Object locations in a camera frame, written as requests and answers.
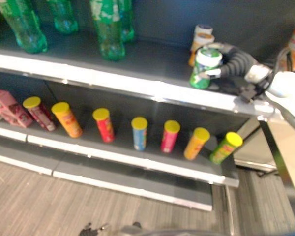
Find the soda bottle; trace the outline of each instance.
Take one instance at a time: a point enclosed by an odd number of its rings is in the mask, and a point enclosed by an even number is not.
[[[102,57],[108,60],[124,58],[118,0],[90,0],[90,6]]]
[[[56,29],[63,34],[77,32],[78,22],[74,19],[70,0],[47,0],[54,16]]]
[[[18,45],[27,53],[47,51],[46,37],[29,0],[0,0],[0,12],[12,28]]]
[[[132,0],[118,0],[123,42],[134,40]]]

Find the metal shelf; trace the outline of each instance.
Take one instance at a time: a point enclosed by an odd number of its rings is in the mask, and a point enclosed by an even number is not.
[[[47,132],[36,122],[24,129],[10,126],[8,123],[1,121],[0,130],[5,132],[1,132],[0,135],[11,138],[12,135],[6,134],[19,132],[26,134],[27,142],[30,144],[56,148],[143,169],[166,172],[210,184],[239,186],[233,157],[229,157],[222,165],[215,165],[210,162],[209,154],[217,145],[214,136],[206,143],[196,160],[187,161],[183,157],[183,150],[190,137],[188,130],[181,130],[173,152],[164,154],[160,150],[163,124],[149,124],[147,148],[145,151],[139,152],[133,148],[132,129],[129,120],[114,122],[116,124],[116,139],[112,143],[106,144],[101,140],[95,121],[89,117],[89,113],[75,112],[75,115],[84,130],[83,135],[77,139],[70,138],[61,126],[58,126],[53,132]]]
[[[2,26],[0,71],[182,106],[281,119],[267,102],[245,104],[234,95],[192,88],[186,48],[138,41],[126,46],[124,60],[111,62],[100,56],[92,33],[63,36],[54,27],[45,27],[44,31],[48,52],[31,55],[23,52],[11,30]]]
[[[42,174],[202,210],[212,210],[211,186],[0,137],[0,161]]]
[[[66,155],[53,176],[141,197],[212,211],[211,186],[164,173]]]
[[[0,137],[0,161],[41,174],[51,175],[65,155],[53,149],[37,148]]]

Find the red chip can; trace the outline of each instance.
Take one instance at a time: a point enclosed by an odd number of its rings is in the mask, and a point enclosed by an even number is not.
[[[178,132],[180,130],[180,125],[175,120],[168,120],[164,124],[164,133],[163,133],[163,139],[161,144],[161,150],[165,153],[172,152],[176,138],[178,135]]]
[[[56,129],[50,113],[39,97],[29,97],[23,102],[23,106],[29,111],[41,127],[48,131],[54,131]]]
[[[96,120],[103,141],[107,143],[113,141],[115,135],[109,111],[106,108],[98,108],[93,112],[93,118]]]

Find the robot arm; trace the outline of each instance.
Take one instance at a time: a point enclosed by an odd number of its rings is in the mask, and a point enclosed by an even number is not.
[[[211,43],[204,47],[215,48],[223,54],[220,68],[201,72],[201,78],[216,79],[240,76],[249,85],[241,89],[240,97],[251,102],[257,97],[277,107],[284,119],[295,129],[295,73],[279,71],[279,61],[287,56],[287,69],[291,70],[292,60],[289,49],[283,49],[273,69],[258,63],[250,54],[226,43]]]

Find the green can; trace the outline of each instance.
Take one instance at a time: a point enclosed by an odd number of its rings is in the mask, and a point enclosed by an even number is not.
[[[210,80],[201,78],[200,72],[216,69],[222,60],[222,54],[214,48],[201,48],[197,51],[195,66],[190,76],[190,84],[197,89],[205,89],[210,85]]]
[[[215,164],[221,164],[242,143],[242,138],[237,133],[228,132],[223,141],[210,155],[210,160]]]

